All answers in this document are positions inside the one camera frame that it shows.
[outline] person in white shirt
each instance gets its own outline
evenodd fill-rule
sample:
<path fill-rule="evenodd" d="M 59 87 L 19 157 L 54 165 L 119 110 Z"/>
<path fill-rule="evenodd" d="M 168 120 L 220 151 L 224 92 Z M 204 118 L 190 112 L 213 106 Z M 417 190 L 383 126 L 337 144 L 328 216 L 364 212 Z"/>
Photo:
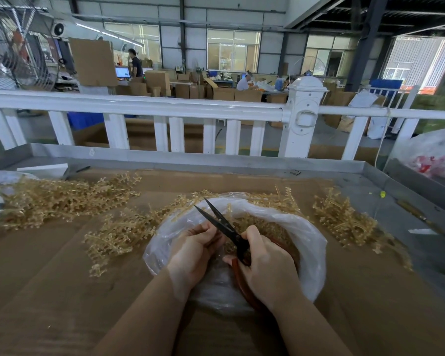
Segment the person in white shirt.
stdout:
<path fill-rule="evenodd" d="M 237 91 L 243 91 L 249 89 L 249 81 L 252 80 L 252 72 L 247 71 L 246 74 L 241 77 L 241 80 L 237 83 Z"/>

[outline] person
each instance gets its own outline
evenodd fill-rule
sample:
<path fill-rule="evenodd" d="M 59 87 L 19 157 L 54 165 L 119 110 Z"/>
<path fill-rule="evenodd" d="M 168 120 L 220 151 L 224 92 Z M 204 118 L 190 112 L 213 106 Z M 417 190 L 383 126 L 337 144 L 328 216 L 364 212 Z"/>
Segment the person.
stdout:
<path fill-rule="evenodd" d="M 142 77 L 142 61 L 136 56 L 134 49 L 129 49 L 129 56 L 132 59 L 132 77 Z"/>
<path fill-rule="evenodd" d="M 272 312 L 291 356 L 352 356 L 328 322 L 303 295 L 295 264 L 282 248 L 250 226 L 251 266 L 240 267 L 255 296 Z M 184 305 L 201 281 L 208 260 L 225 242 L 209 222 L 172 242 L 169 262 L 95 347 L 93 355 L 172 354 Z M 231 265 L 234 256 L 223 260 Z"/>
<path fill-rule="evenodd" d="M 243 91 L 245 89 L 249 89 L 249 81 L 252 80 L 252 72 L 247 71 L 246 74 L 241 77 L 239 82 L 237 83 L 236 89 L 237 91 Z"/>

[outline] hand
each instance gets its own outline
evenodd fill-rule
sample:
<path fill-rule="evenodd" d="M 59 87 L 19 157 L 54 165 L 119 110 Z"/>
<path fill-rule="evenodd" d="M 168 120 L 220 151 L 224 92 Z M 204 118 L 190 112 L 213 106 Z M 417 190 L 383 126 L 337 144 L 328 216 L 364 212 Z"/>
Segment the hand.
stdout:
<path fill-rule="evenodd" d="M 189 292 L 201 281 L 211 256 L 225 242 L 225 236 L 209 222 L 182 232 L 171 244 L 167 269 Z"/>
<path fill-rule="evenodd" d="M 241 236 L 249 241 L 252 264 L 245 266 L 238 260 L 239 267 L 254 295 L 272 313 L 292 297 L 299 297 L 300 281 L 289 253 L 262 236 L 255 226 L 249 226 Z M 226 255 L 223 260 L 231 265 L 234 258 Z"/>

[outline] forearm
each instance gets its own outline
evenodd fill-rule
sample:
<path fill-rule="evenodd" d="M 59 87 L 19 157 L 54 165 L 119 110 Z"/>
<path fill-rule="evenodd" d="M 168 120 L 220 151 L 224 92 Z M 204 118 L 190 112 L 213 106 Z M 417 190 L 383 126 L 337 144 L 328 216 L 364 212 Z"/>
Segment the forearm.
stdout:
<path fill-rule="evenodd" d="M 291 356 L 352 356 L 329 323 L 301 292 L 274 310 L 274 316 Z"/>
<path fill-rule="evenodd" d="M 168 270 L 148 284 L 93 355 L 170 355 L 189 289 L 175 291 Z"/>

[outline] computer monitor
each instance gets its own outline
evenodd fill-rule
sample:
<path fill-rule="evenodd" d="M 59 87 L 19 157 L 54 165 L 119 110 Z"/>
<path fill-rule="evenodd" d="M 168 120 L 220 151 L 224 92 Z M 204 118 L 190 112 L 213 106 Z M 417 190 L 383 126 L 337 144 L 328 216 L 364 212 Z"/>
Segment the computer monitor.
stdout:
<path fill-rule="evenodd" d="M 116 66 L 115 74 L 121 79 L 129 79 L 131 77 L 129 68 L 126 66 Z"/>

